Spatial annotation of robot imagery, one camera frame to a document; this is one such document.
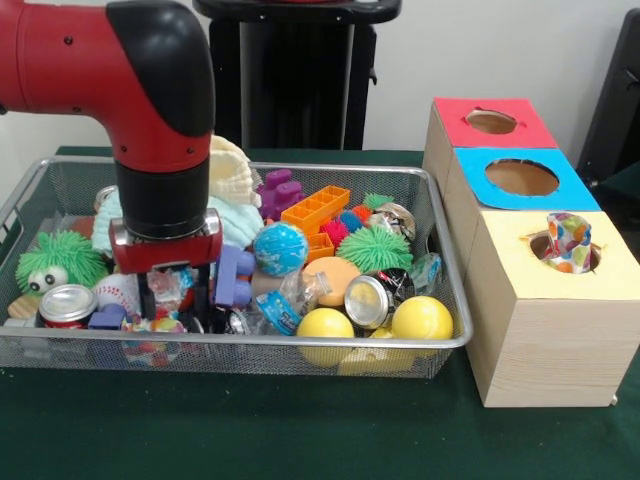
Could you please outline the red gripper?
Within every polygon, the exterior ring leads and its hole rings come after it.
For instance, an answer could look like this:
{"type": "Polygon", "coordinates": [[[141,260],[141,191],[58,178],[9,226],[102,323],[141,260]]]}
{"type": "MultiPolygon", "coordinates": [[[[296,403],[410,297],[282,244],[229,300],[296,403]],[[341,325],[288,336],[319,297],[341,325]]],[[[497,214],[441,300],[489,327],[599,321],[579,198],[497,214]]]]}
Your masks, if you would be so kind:
{"type": "Polygon", "coordinates": [[[187,264],[197,268],[194,284],[195,313],[199,321],[209,320],[210,263],[220,255],[221,231],[210,235],[177,240],[128,243],[128,232],[110,231],[109,237],[116,264],[123,274],[137,274],[141,317],[156,318],[154,292],[149,287],[148,273],[154,267],[187,264]]]}

